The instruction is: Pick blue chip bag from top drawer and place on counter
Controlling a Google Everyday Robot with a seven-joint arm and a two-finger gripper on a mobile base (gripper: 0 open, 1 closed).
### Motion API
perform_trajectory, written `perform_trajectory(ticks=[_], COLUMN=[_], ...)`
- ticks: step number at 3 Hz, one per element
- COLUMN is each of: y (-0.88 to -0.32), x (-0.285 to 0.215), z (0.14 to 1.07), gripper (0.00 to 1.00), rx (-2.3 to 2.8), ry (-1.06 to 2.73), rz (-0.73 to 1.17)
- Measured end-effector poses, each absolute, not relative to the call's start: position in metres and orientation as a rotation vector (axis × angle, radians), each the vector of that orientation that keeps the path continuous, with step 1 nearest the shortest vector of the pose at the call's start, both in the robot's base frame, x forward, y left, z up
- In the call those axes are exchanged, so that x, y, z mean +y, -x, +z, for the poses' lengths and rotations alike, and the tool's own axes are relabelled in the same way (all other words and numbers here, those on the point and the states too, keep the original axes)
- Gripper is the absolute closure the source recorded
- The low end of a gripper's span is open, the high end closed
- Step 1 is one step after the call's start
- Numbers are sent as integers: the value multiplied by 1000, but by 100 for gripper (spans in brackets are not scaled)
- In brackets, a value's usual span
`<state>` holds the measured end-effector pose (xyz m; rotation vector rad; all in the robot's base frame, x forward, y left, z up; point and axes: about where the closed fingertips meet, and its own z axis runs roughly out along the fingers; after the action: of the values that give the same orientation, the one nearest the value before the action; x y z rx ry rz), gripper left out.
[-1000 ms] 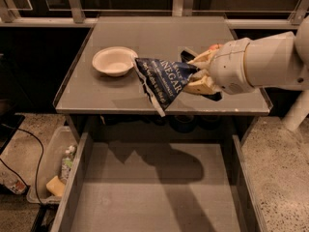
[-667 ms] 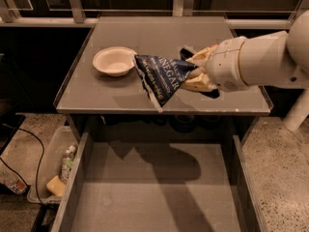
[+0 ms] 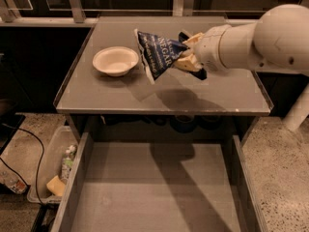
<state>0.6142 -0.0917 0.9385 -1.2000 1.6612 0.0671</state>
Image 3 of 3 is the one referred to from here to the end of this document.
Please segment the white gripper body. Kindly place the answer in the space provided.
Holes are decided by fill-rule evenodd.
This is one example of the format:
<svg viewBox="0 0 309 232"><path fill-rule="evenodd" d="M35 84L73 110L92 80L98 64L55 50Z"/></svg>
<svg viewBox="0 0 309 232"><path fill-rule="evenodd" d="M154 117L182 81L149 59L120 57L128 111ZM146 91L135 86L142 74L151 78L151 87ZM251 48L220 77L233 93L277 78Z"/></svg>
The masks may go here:
<svg viewBox="0 0 309 232"><path fill-rule="evenodd" d="M211 73L224 73L227 68L220 59L220 42L224 33L230 29L228 24L215 26L204 33L193 46L193 52L199 64Z"/></svg>

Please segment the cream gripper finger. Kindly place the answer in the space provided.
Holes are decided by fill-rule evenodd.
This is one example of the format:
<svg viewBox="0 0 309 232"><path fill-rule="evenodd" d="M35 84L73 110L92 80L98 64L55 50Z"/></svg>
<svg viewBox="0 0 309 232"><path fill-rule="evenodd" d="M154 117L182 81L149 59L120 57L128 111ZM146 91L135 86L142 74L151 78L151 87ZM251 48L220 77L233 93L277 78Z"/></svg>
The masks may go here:
<svg viewBox="0 0 309 232"><path fill-rule="evenodd" d="M174 66L183 72L190 73L194 77L205 80L207 78L207 71L203 65L199 63L194 54L190 54L183 58L179 58Z"/></svg>
<svg viewBox="0 0 309 232"><path fill-rule="evenodd" d="M187 45L189 48L192 48L195 44L199 42L199 40L204 36L203 33L197 33L195 35L190 35L186 31L181 31L179 33L179 41L182 44Z"/></svg>

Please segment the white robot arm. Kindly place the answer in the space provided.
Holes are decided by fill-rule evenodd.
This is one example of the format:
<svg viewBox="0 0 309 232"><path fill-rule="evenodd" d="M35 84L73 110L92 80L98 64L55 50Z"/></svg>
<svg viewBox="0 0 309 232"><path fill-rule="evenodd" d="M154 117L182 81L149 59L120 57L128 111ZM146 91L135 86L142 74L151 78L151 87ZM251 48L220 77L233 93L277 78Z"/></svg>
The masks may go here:
<svg viewBox="0 0 309 232"><path fill-rule="evenodd" d="M175 62L182 71L224 73L245 69L308 76L309 9L281 5L254 23L215 26L184 43L188 50Z"/></svg>

